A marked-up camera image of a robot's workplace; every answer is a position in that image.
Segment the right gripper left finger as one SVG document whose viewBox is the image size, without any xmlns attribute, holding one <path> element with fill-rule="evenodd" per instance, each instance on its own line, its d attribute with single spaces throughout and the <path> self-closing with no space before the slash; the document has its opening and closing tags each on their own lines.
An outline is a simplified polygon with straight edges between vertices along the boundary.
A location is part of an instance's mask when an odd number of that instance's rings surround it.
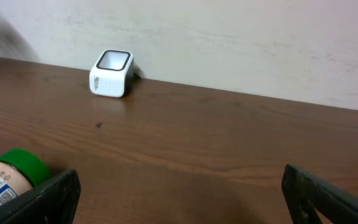
<svg viewBox="0 0 358 224">
<path fill-rule="evenodd" d="M 0 224 L 72 224 L 81 194 L 76 170 L 66 170 L 0 206 Z"/>
</svg>

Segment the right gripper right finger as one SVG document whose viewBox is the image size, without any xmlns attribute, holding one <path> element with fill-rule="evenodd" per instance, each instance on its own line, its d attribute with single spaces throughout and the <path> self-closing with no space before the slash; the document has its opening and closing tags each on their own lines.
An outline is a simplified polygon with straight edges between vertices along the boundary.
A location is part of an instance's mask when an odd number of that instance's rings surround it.
<svg viewBox="0 0 358 224">
<path fill-rule="evenodd" d="M 358 223 L 356 196 L 293 164 L 285 166 L 282 192 L 293 223 L 321 224 L 319 213 L 332 223 Z"/>
</svg>

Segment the green lid jar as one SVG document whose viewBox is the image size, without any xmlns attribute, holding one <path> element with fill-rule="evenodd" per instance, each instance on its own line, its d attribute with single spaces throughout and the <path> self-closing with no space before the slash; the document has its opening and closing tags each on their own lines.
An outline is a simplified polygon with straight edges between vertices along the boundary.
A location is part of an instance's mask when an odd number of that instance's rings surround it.
<svg viewBox="0 0 358 224">
<path fill-rule="evenodd" d="M 0 206 L 51 178 L 48 167 L 24 149 L 0 156 Z"/>
</svg>

